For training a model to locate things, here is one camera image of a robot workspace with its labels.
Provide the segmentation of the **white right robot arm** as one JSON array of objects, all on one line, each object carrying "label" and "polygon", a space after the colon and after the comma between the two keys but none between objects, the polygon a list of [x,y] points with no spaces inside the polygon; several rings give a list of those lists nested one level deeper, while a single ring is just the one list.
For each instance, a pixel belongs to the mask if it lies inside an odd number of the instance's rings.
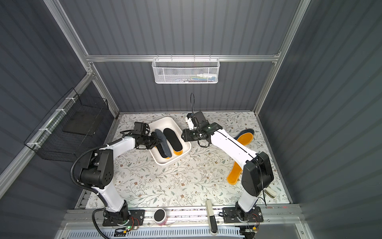
[{"label": "white right robot arm", "polygon": [[184,129],[182,139],[187,141],[206,140],[209,144],[223,150],[242,169],[241,184],[243,192],[235,203],[236,217],[248,221],[252,217],[258,196],[274,180],[269,156],[265,152],[255,152],[231,137],[217,123],[194,129]]}]

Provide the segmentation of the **grey fleece insole front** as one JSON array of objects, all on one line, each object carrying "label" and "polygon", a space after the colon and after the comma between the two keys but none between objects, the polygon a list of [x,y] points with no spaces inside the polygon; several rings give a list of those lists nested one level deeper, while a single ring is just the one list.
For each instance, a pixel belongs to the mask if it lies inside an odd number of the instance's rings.
[{"label": "grey fleece insole front", "polygon": [[157,137],[161,140],[160,144],[162,145],[166,155],[171,158],[172,157],[172,153],[171,153],[171,150],[168,146],[168,143],[167,143],[167,138],[166,136],[164,135],[164,133],[159,130],[159,129],[155,129],[154,132],[157,134]]}]

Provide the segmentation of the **black insole front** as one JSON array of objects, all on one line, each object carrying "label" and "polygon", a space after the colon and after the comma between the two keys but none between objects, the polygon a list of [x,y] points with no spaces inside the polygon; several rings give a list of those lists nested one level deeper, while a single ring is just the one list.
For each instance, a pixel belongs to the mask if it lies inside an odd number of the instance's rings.
[{"label": "black insole front", "polygon": [[161,144],[158,144],[158,145],[156,146],[156,148],[157,148],[157,150],[159,151],[159,153],[160,153],[160,155],[161,155],[162,158],[169,159],[169,157],[166,155],[166,153],[165,153],[165,151],[164,151],[164,149],[163,149],[163,147],[162,147]]}]

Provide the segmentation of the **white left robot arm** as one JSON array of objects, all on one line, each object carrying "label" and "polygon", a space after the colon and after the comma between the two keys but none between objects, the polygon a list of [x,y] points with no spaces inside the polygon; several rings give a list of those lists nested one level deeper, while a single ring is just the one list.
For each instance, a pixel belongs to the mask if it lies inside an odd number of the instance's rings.
[{"label": "white left robot arm", "polygon": [[112,182],[114,160],[133,149],[152,149],[162,140],[150,132],[147,123],[135,122],[134,128],[121,131],[121,137],[83,152],[72,164],[70,177],[80,188],[98,196],[104,204],[104,216],[116,225],[127,224],[131,218],[126,200]]}]

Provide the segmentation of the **black insole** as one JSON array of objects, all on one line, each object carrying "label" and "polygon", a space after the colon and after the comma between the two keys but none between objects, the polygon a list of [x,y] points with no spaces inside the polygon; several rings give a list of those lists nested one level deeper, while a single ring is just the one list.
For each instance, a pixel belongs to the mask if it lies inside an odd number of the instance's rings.
[{"label": "black insole", "polygon": [[163,130],[163,133],[166,136],[167,141],[170,143],[173,150],[176,150],[176,151],[179,151],[181,149],[183,150],[183,146],[182,146],[180,140],[178,139],[176,133],[172,129],[165,128]]},{"label": "black insole", "polygon": [[169,159],[169,157],[166,155],[166,153],[165,153],[165,151],[164,151],[164,149],[163,149],[163,147],[162,147],[161,144],[158,144],[158,145],[156,146],[156,148],[157,148],[157,150],[159,151],[159,153],[160,153],[160,155],[161,155],[162,158]]}]

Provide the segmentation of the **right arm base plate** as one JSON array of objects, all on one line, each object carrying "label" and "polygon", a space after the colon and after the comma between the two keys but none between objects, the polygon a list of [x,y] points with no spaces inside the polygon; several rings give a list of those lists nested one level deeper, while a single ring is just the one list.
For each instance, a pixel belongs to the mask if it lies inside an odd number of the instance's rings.
[{"label": "right arm base plate", "polygon": [[232,223],[261,223],[264,221],[260,207],[253,207],[249,212],[244,212],[240,208],[224,207],[218,214],[226,224]]}]

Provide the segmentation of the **black insole back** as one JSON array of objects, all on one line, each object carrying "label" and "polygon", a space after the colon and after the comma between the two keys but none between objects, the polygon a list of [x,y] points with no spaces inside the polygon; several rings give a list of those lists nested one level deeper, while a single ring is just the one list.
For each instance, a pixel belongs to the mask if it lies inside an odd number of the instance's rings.
[{"label": "black insole back", "polygon": [[166,136],[167,141],[170,143],[173,150],[176,150],[176,151],[179,151],[181,149],[183,150],[183,146],[182,146],[180,140],[178,139],[176,133],[172,129],[165,128],[163,130],[163,133]]}]

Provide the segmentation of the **orange insole box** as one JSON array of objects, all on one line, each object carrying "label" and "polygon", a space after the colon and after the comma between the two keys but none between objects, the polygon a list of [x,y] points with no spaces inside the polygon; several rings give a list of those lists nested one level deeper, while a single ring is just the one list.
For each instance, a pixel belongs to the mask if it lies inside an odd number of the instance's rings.
[{"label": "orange insole box", "polygon": [[182,155],[183,154],[183,150],[179,150],[179,151],[176,151],[176,150],[173,150],[174,154],[175,155]]}]

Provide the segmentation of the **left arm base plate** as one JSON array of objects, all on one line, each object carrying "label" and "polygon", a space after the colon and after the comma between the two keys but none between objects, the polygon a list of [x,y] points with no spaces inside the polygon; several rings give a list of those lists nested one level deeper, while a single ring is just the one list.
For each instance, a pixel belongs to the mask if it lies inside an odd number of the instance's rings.
[{"label": "left arm base plate", "polygon": [[143,225],[145,210],[127,210],[116,213],[105,210],[103,217],[102,226],[104,227],[139,227]]}]

